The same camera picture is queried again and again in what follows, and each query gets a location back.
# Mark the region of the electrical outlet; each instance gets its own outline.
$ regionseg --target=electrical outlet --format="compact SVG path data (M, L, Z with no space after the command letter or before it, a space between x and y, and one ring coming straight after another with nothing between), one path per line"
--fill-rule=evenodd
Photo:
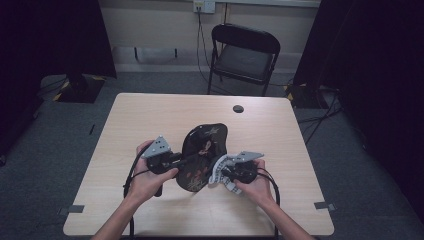
M215 2L194 0L193 12L215 13Z
M205 6L205 1L194 0L193 1L193 12L195 12L195 13L203 12L204 6Z
M205 1L203 10L204 13L215 13L215 2Z

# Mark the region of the forearm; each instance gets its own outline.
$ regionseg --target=forearm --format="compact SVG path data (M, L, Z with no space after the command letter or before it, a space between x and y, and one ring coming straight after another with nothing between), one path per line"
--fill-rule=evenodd
M293 219L290 218L275 202L263 202L259 206L271 218L284 239L314 239Z
M141 203L124 198L119 207L91 239L119 239Z

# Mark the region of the table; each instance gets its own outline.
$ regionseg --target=table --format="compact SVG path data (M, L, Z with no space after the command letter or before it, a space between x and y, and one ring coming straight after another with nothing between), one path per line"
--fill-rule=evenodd
M235 113L241 105L243 113ZM228 153L265 154L266 167L280 188L281 207L313 235L331 235L334 227L289 101L285 98L121 93L116 97L64 232L93 235L122 201L122 185L147 139L163 135L180 152L187 133L208 123L228 127ZM194 194L175 180L163 195L143 204L135 216L135 234L143 236L272 236L273 223L244 195L225 186L206 186Z

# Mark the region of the chair backrest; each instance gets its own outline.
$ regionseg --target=chair backrest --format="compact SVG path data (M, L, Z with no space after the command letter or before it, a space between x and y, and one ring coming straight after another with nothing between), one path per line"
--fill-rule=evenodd
M247 48L254 51L277 54L280 42L270 33L234 24L220 24L212 29L212 40L216 49L216 41Z

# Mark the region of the dark backdrop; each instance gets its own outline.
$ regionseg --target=dark backdrop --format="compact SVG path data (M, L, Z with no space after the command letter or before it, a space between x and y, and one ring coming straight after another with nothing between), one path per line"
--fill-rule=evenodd
M423 12L418 0L323 0L295 77L295 83L297 78L340 89L364 147L393 176L421 221Z
M37 107L45 76L76 72L116 78L96 0L1 1L0 34L0 154L28 121L23 112Z

